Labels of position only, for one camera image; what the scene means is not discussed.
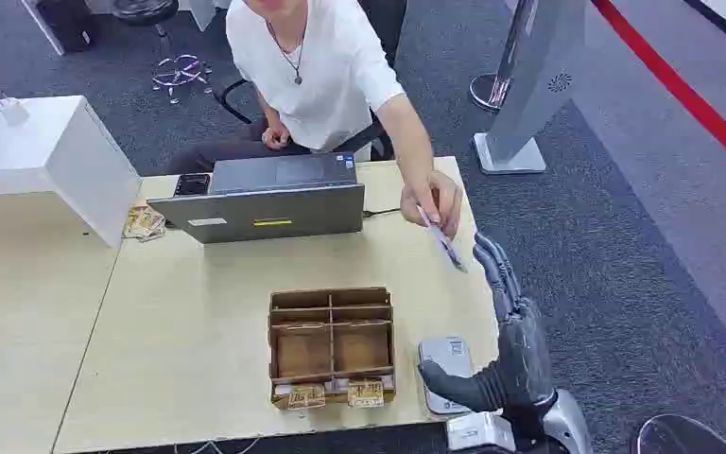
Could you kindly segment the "person's left hand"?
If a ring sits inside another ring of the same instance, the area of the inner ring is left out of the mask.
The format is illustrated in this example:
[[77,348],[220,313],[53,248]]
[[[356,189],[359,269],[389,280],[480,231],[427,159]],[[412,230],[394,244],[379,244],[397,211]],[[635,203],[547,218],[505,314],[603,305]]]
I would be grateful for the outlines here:
[[450,239],[459,227],[462,190],[438,170],[403,173],[401,214],[408,222],[435,225]]

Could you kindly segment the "person's right hand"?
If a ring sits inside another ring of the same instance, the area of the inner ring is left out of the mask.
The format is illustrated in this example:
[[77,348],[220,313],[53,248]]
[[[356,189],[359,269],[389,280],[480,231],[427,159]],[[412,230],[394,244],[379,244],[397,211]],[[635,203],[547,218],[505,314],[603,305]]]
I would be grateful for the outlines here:
[[282,149],[290,144],[290,132],[280,121],[266,125],[261,140],[270,149]]

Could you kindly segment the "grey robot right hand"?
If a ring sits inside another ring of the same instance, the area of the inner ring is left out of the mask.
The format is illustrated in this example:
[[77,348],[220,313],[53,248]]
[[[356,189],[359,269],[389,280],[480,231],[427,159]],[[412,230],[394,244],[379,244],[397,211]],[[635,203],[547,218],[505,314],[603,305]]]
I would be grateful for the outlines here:
[[492,290],[498,356],[470,377],[450,375],[432,359],[419,362],[419,374],[430,392],[469,410],[503,411],[519,448],[543,444],[543,419],[557,395],[540,312],[503,248],[480,232],[474,240],[474,257]]

